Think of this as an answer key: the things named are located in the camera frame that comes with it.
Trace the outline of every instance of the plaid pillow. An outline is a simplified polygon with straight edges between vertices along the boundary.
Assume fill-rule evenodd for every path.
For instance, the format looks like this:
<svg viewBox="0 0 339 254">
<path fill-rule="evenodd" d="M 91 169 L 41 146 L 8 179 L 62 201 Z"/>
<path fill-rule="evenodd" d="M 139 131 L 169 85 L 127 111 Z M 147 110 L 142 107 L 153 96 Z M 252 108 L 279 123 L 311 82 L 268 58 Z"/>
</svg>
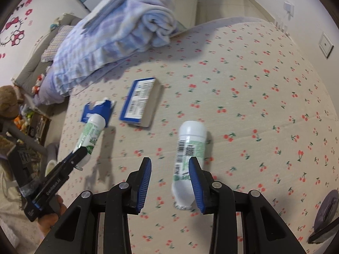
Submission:
<svg viewBox="0 0 339 254">
<path fill-rule="evenodd" d="M 54 39 L 50 42 L 48 48 L 43 52 L 41 56 L 41 62 L 46 63 L 53 61 L 61 43 L 65 40 L 66 36 L 71 32 L 74 26 L 62 26 Z"/>
</svg>

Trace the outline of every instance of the pink bow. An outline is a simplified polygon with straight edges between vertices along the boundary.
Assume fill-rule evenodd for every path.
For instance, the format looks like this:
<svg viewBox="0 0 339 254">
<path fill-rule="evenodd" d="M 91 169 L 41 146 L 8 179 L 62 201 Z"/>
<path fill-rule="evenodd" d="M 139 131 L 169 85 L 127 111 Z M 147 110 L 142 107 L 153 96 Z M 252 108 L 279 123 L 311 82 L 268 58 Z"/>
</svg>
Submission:
<svg viewBox="0 0 339 254">
<path fill-rule="evenodd" d="M 15 17 L 12 21 L 9 21 L 5 28 L 8 29 L 12 24 L 18 23 L 19 22 L 19 17 Z"/>
</svg>

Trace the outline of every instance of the hello kitty wall decal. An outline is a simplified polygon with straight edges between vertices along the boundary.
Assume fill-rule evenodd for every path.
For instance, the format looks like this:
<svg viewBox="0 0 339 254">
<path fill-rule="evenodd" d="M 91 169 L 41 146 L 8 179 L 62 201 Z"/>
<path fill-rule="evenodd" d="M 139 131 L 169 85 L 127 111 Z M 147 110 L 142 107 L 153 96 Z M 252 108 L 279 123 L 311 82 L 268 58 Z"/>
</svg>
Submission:
<svg viewBox="0 0 339 254">
<path fill-rule="evenodd" d="M 28 7 L 33 0 L 27 0 L 24 3 L 18 5 L 18 7 L 12 13 L 12 16 L 2 31 L 0 32 L 0 47 L 7 46 L 16 46 L 19 45 L 21 40 L 25 37 L 25 30 L 23 29 L 23 25 L 25 21 L 28 19 L 28 16 L 33 12 L 33 9 L 26 9 L 24 7 Z M 28 21 L 27 25 L 32 25 L 33 21 Z M 0 53 L 0 59 L 5 57 L 5 53 Z"/>
</svg>

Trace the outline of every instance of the cherry print bedsheet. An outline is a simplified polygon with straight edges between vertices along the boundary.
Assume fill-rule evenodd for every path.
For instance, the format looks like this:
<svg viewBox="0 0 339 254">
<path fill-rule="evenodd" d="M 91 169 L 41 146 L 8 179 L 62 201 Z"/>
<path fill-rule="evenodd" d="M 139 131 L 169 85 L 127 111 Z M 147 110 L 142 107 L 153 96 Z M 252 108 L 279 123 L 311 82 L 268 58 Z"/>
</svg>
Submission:
<svg viewBox="0 0 339 254">
<path fill-rule="evenodd" d="M 316 70 L 281 31 L 258 19 L 234 20 L 194 27 L 168 46 L 136 54 L 71 96 L 59 159 L 74 148 L 88 101 L 108 97 L 117 104 L 90 162 L 60 190 L 67 205 L 83 190 L 109 190 L 144 156 L 152 159 L 145 207 L 129 217 L 135 254 L 208 253 L 212 217 L 172 205 L 177 133 L 186 120 L 207 127 L 204 168 L 216 180 L 233 190 L 259 190 L 308 253 L 320 247 L 307 238 L 321 202 L 338 188 L 333 104 Z M 120 122 L 133 80 L 152 76 L 164 94 L 151 127 Z M 242 253 L 241 229 L 238 241 Z"/>
</svg>

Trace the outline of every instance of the white wall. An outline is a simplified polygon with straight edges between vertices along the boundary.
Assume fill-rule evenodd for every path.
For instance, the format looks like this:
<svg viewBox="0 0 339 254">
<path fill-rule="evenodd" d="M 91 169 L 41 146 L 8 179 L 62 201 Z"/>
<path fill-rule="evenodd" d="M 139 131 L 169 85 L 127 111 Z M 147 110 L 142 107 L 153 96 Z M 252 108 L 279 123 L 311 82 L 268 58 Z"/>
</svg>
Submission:
<svg viewBox="0 0 339 254">
<path fill-rule="evenodd" d="M 319 0 L 288 0 L 295 6 L 294 17 L 288 21 L 283 3 L 286 0 L 255 0 L 273 17 L 284 18 L 291 38 L 318 71 L 327 87 L 334 107 L 339 114 L 339 28 Z M 319 48 L 322 32 L 325 32 L 334 49 L 328 59 Z"/>
<path fill-rule="evenodd" d="M 32 12 L 26 15 L 29 9 L 32 9 Z M 21 72 L 36 41 L 49 32 L 50 25 L 63 13 L 73 13 L 84 18 L 88 11 L 77 0 L 32 0 L 30 4 L 14 11 L 10 20 L 14 17 L 22 20 L 19 30 L 24 30 L 24 38 L 18 45 L 12 46 L 10 41 L 5 46 L 0 46 L 0 86 L 11 84 L 11 78 Z M 1 33 L 0 40 L 6 33 L 11 33 L 10 31 L 13 29 Z"/>
</svg>

